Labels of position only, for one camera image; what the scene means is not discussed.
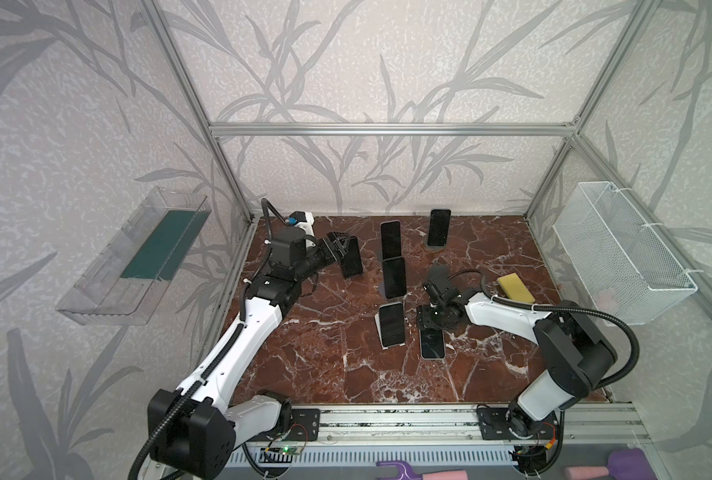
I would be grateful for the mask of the white-edged phone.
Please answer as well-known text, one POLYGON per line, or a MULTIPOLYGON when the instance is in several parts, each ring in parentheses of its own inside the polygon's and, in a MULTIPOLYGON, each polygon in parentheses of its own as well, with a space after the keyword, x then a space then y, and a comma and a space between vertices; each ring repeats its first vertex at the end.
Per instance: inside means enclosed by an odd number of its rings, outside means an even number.
POLYGON ((444 360, 446 357, 444 331, 422 329, 420 331, 420 350, 423 360, 444 360))

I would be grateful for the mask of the teal phone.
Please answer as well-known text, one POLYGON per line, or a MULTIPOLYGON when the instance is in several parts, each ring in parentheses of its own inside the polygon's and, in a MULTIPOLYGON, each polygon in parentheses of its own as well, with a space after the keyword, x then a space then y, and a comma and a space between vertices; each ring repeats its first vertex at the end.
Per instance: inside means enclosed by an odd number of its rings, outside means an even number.
POLYGON ((376 322, 383 349, 405 344, 405 311, 401 302, 381 306, 376 316, 376 322))

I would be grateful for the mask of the white folding phone stand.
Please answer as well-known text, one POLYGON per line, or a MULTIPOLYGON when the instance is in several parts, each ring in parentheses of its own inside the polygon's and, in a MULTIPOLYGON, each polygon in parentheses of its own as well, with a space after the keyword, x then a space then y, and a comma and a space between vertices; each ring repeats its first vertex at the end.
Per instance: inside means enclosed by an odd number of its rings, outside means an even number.
POLYGON ((390 345, 387 345, 387 344, 385 343, 384 339, 383 339, 383 335, 382 335, 382 324, 381 324, 380 314, 379 314, 379 313, 376 313, 376 314, 374 315, 374 320, 375 320, 375 325, 376 325, 376 329, 377 329, 377 335, 378 335, 379 345, 380 345, 380 347, 382 348, 382 350, 388 350, 388 349, 390 349, 390 348, 398 347, 398 346, 404 347, 404 346, 406 345, 406 335, 405 335, 404 340, 403 340, 402 342, 399 342, 399 343, 392 343, 392 344, 390 344, 390 345))

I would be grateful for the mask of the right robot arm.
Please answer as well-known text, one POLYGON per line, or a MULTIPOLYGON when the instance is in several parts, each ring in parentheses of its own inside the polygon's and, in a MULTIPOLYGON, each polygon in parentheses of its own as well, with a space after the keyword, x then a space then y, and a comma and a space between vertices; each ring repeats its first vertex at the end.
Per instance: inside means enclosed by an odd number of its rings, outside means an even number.
POLYGON ((595 390, 612 385, 630 374, 640 358, 640 343, 632 328, 606 312, 583 308, 572 301, 555 305, 526 304, 472 290, 448 300, 418 308, 419 330, 428 334, 455 329, 468 322, 511 333, 535 344, 544 361, 543 372, 506 407, 477 407, 485 439, 530 440, 546 422, 595 390), (595 321, 619 328, 630 346, 624 365, 612 373, 618 354, 595 321))

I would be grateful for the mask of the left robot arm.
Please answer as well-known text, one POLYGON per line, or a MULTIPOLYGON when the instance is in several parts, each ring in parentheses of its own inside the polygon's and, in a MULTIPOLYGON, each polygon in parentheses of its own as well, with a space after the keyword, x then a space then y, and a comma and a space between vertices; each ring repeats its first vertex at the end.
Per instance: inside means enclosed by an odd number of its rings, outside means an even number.
POLYGON ((350 241, 347 233, 316 238, 300 227, 286 227, 267 240, 266 256, 245 282, 229 329, 175 390, 161 389, 151 399, 149 437, 129 478, 138 478, 151 459, 174 468, 174 479, 185 474, 214 479, 247 441, 287 430, 291 408, 283 395, 266 392, 241 404, 231 401, 260 347, 301 297, 303 283, 342 262, 350 241))

